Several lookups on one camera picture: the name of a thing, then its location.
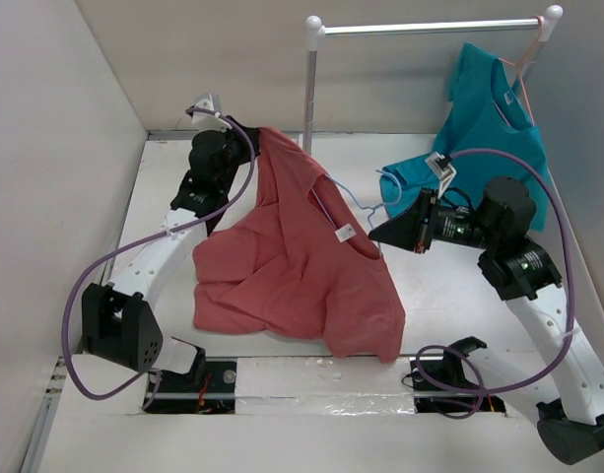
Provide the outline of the red t shirt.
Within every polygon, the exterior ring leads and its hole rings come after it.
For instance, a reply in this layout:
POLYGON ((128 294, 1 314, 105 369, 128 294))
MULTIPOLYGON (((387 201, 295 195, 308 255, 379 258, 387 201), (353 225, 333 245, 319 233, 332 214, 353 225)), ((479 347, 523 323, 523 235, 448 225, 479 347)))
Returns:
POLYGON ((336 358, 400 355, 406 313, 377 247, 325 169, 259 132, 254 208, 193 250, 196 329, 323 340, 336 358))

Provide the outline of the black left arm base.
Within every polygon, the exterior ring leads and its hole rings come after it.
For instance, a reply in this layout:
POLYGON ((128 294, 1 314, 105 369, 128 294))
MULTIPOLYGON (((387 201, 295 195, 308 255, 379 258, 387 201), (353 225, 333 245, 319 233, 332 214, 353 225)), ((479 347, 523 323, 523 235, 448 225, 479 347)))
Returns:
POLYGON ((149 373, 143 400, 148 414, 229 415, 235 413, 237 359, 209 358, 194 346, 186 373, 149 373))

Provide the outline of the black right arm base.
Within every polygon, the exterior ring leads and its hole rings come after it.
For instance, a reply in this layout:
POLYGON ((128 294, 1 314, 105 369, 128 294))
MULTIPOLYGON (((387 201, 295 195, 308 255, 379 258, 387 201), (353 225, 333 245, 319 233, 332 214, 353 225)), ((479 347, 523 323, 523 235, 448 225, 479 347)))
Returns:
MULTIPOLYGON (((477 384, 466 377, 467 370, 453 354, 444 353, 436 358, 422 359, 424 371, 435 380, 461 388, 474 389, 477 384)), ((496 396, 488 396, 478 403, 476 396, 444 391, 424 379, 414 361, 410 362, 410 372, 404 374, 401 383, 415 394, 414 405, 418 414, 437 413, 449 419, 462 420, 472 410, 480 412, 506 413, 504 402, 496 396)))

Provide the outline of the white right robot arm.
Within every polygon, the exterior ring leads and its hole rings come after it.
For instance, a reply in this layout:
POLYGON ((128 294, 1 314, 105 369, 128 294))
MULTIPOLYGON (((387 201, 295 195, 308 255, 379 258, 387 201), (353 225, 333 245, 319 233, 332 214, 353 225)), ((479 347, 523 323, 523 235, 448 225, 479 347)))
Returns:
POLYGON ((522 182, 497 176, 474 210, 443 206, 424 188, 369 238, 418 254, 435 240, 481 249, 482 275, 530 336, 546 374, 524 373, 476 337, 453 343, 436 366, 419 372, 438 389, 477 402, 499 397, 536 427, 553 456, 575 465, 604 450, 604 366, 574 319, 572 278, 527 234, 535 212, 522 182))

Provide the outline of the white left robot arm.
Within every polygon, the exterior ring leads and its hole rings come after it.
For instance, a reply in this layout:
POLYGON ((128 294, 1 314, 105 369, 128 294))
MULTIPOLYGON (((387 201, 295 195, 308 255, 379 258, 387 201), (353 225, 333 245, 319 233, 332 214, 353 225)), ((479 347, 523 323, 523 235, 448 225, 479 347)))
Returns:
POLYGON ((193 248, 221 221, 238 168, 253 166, 260 132, 230 116, 215 118, 192 139, 186 171, 160 227, 118 275, 82 294, 84 349, 134 372, 162 366, 170 355, 154 315, 162 292, 193 248))

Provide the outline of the teal t shirt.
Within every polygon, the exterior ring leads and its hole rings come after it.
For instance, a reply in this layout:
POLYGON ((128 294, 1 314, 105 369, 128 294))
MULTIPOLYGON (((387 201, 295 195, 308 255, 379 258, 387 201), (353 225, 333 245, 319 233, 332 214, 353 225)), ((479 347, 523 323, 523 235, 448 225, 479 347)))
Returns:
MULTIPOLYGON (((510 86, 503 60, 465 43, 448 85, 451 110, 435 137, 432 150, 442 155, 469 149, 499 150, 525 161, 550 183, 545 146, 526 99, 523 86, 517 90, 510 86)), ((421 188, 438 187, 437 177, 425 163, 427 156, 422 154, 383 168, 391 174, 380 178, 382 199, 390 204, 386 208, 388 217, 400 214, 413 204, 421 188)), ((536 203, 530 229, 545 230, 548 198, 524 167, 492 154, 460 158, 453 166, 456 176, 452 185, 465 192, 474 203, 481 200, 485 184, 495 176, 510 176, 523 182, 536 203)))

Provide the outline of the white metal clothes rack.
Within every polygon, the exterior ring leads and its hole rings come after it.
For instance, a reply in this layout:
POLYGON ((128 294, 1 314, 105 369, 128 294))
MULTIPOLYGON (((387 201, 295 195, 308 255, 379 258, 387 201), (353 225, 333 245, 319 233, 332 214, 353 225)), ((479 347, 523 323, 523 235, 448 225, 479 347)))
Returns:
MULTIPOLYGON (((545 44, 553 34, 558 22, 563 17, 564 8, 560 5, 554 4, 549 6, 541 15, 546 20, 546 28, 542 36, 542 40, 545 44)), ((535 17, 511 20, 450 21, 343 27, 327 27, 322 23, 322 20, 319 17, 307 17, 305 20, 306 68, 302 129, 303 150, 307 153, 311 152, 317 52, 322 39, 345 36, 460 34, 522 30, 535 30, 538 33, 538 24, 535 17)))

